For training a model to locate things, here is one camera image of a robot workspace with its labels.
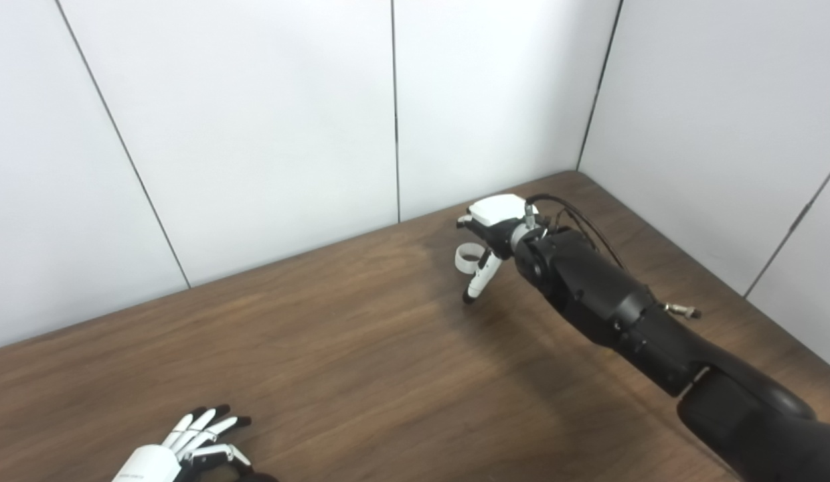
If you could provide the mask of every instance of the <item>wall seam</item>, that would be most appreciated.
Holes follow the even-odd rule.
[[[143,193],[145,193],[145,198],[150,205],[150,210],[153,211],[153,216],[156,217],[156,222],[159,224],[159,228],[162,231],[162,236],[165,237],[165,241],[168,244],[168,249],[171,250],[171,255],[174,256],[174,262],[177,263],[177,268],[180,270],[180,274],[183,277],[183,281],[186,283],[187,288],[191,288],[192,285],[189,283],[189,278],[186,277],[186,271],[183,269],[183,265],[180,262],[179,257],[177,257],[177,251],[174,250],[174,245],[171,243],[170,237],[168,237],[168,233],[165,231],[165,226],[162,224],[162,219],[159,216],[158,211],[156,211],[156,207],[153,204],[153,200],[150,199],[150,194],[148,192],[147,186],[145,186],[145,181],[142,180],[141,174],[139,173],[139,169],[136,168],[136,163],[133,161],[133,156],[130,155],[130,150],[127,147],[127,143],[124,141],[123,135],[121,135],[120,130],[118,129],[118,123],[115,122],[114,116],[112,116],[112,111],[109,109],[108,104],[106,103],[106,98],[103,97],[102,91],[100,90],[100,85],[97,83],[96,78],[94,78],[94,71],[91,70],[90,64],[88,64],[88,59],[85,58],[85,54],[82,51],[82,46],[79,44],[78,39],[76,39],[76,33],[73,31],[73,28],[70,27],[70,21],[67,19],[66,13],[64,13],[64,8],[61,6],[60,0],[55,0],[55,5],[58,7],[58,11],[61,13],[61,18],[64,20],[64,25],[67,27],[67,31],[70,33],[70,37],[73,39],[73,44],[76,46],[76,51],[79,52],[79,57],[82,58],[82,63],[85,66],[85,70],[88,71],[88,77],[91,79],[91,83],[94,85],[94,90],[96,90],[97,96],[100,97],[100,103],[102,103],[103,108],[106,110],[106,115],[108,116],[109,121],[112,123],[112,128],[115,131],[115,134],[118,135],[118,140],[120,141],[121,147],[124,149],[124,154],[127,155],[128,161],[130,161],[131,167],[133,167],[133,173],[136,175],[137,180],[139,180],[139,184],[142,187]]]
[[[767,269],[769,269],[769,266],[772,265],[775,258],[778,256],[778,253],[781,252],[784,245],[787,244],[787,241],[789,241],[789,238],[791,238],[791,236],[793,235],[795,230],[798,228],[798,226],[801,224],[801,222],[805,219],[805,216],[807,215],[807,213],[809,213],[809,211],[813,207],[814,202],[817,201],[817,198],[819,197],[819,194],[823,192],[823,189],[825,189],[825,186],[826,186],[826,184],[829,183],[829,181],[830,181],[830,171],[829,171],[829,174],[825,177],[825,179],[823,179],[822,184],[819,184],[819,189],[817,189],[817,192],[813,193],[813,196],[811,196],[810,201],[807,202],[807,204],[800,211],[799,215],[795,218],[795,220],[792,223],[791,227],[787,230],[787,233],[784,235],[783,239],[781,240],[781,243],[779,243],[778,246],[775,248],[775,250],[772,251],[772,256],[769,257],[769,260],[767,260],[766,264],[763,266],[763,268],[760,269],[760,272],[758,272],[757,277],[754,278],[754,281],[752,281],[751,286],[748,287],[748,290],[746,290],[745,294],[742,295],[742,298],[747,299],[748,295],[750,295],[752,290],[754,290],[754,287],[757,286],[758,282],[760,282],[760,278],[762,278],[763,275],[766,274],[766,271],[767,271]]]
[[[590,114],[587,116],[587,125],[584,127],[584,137],[581,140],[581,149],[578,150],[576,170],[581,168],[581,157],[584,155],[584,146],[587,146],[587,135],[590,133],[590,123],[593,122],[593,112],[596,110],[596,101],[599,100],[599,91],[602,88],[602,79],[605,77],[605,68],[608,65],[608,56],[611,55],[611,45],[614,43],[614,33],[617,31],[617,22],[620,21],[620,13],[623,11],[623,0],[617,4],[617,12],[614,13],[614,23],[611,25],[611,36],[608,37],[608,48],[605,49],[605,57],[602,59],[602,68],[599,70],[599,81],[596,83],[596,92],[593,94],[593,102],[590,104]]]

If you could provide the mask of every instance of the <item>white robotic hand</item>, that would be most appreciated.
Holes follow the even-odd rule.
[[[503,260],[513,256],[513,250],[526,232],[537,228],[537,208],[525,211],[525,199],[518,195],[501,194],[482,199],[468,208],[468,214],[457,220],[457,228],[467,228],[486,241],[486,248],[466,243],[457,248],[455,264],[459,271],[473,274],[463,293],[463,301],[474,303],[498,271]],[[479,260],[467,260],[477,257]]]
[[[252,424],[248,417],[222,418],[228,412],[228,405],[189,412],[162,443],[136,449],[112,482],[194,482],[201,473],[225,464],[240,474],[241,482],[275,482],[269,475],[254,473],[252,463],[234,445],[214,445],[229,431]]]

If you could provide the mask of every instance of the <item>white ring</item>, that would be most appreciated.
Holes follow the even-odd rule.
[[[457,254],[454,257],[454,264],[457,269],[465,274],[474,274],[477,271],[477,262],[483,256],[486,249],[477,243],[463,243],[457,248]],[[474,257],[477,260],[467,260],[466,257]]]

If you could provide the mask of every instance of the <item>metal connector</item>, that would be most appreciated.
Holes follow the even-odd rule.
[[[537,225],[537,220],[534,219],[534,205],[525,204],[525,227],[529,230],[534,229]]]
[[[685,317],[687,320],[697,320],[701,317],[700,309],[695,308],[694,306],[683,306],[683,305],[675,305],[672,303],[666,303],[662,305],[666,311],[670,313],[674,313],[675,315],[681,315]]]

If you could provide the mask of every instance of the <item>robotic hand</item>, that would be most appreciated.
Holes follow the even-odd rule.
[[[237,482],[277,482],[255,473],[246,455],[230,443],[213,445],[220,436],[252,424],[248,417],[221,418],[230,406],[197,408],[180,418],[159,445],[137,448],[112,482],[195,482],[201,473],[229,464],[240,476]]]
[[[579,230],[550,226],[533,206],[541,200],[562,204]],[[682,423],[745,482],[830,482],[830,424],[816,421],[813,409],[787,388],[672,318],[699,312],[657,301],[577,208],[552,195],[496,195],[468,213],[457,228],[475,233],[487,248],[463,294],[467,303],[500,260],[513,257],[522,277],[575,329],[681,397]],[[616,265],[600,255],[578,219]],[[460,250],[457,255],[460,266]]]

